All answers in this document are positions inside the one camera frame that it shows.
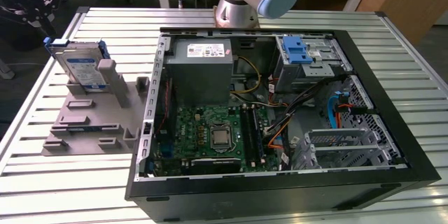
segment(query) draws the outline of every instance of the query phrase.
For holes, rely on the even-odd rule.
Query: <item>blue hard drive label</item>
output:
[[[101,73],[96,69],[96,61],[91,58],[65,59],[67,66],[76,77],[79,83],[88,89],[105,88],[105,81]]]

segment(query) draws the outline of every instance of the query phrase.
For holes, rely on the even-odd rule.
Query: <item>motherboard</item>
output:
[[[160,145],[160,171],[180,176],[277,170],[276,153],[264,152],[268,124],[264,106],[179,107],[175,142]]]

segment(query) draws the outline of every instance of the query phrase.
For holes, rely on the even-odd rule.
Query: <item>sticker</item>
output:
[[[289,140],[289,144],[297,144],[299,143],[300,138],[297,138],[296,136]]]
[[[269,84],[269,85],[268,85],[268,88],[269,88],[269,93],[275,93],[275,85],[273,85],[273,84]]]
[[[96,70],[93,59],[67,59],[67,66],[84,87],[91,89],[105,88],[107,83],[100,72]]]
[[[224,44],[189,44],[187,57],[224,57]]]
[[[308,51],[308,56],[320,57],[320,52],[319,51]]]
[[[289,157],[287,156],[287,154],[284,152],[281,153],[281,160],[283,160],[283,162],[285,162],[285,164],[289,163]]]

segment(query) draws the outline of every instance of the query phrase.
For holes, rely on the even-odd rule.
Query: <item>metal workbench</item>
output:
[[[160,27],[212,27],[212,10],[91,8],[77,13],[68,39],[103,38],[128,81],[151,77]],[[397,106],[441,180],[363,210],[213,223],[447,223],[448,88],[387,18],[375,13],[292,11],[260,18],[261,28],[347,30]],[[124,200],[131,154],[43,157],[41,145],[68,93],[51,59],[0,143],[0,219],[7,223],[151,223]]]

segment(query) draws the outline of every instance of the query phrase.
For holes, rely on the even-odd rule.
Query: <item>black computer chassis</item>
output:
[[[408,168],[309,173],[265,177],[168,179],[135,182],[135,149],[125,199],[135,201],[153,221],[225,219],[295,214],[307,211],[359,209],[400,191],[420,188],[440,176],[411,133],[399,111],[348,35],[341,30],[229,29],[247,33],[333,34],[352,64],[355,74],[395,139]],[[221,28],[161,28],[161,32],[208,31]]]

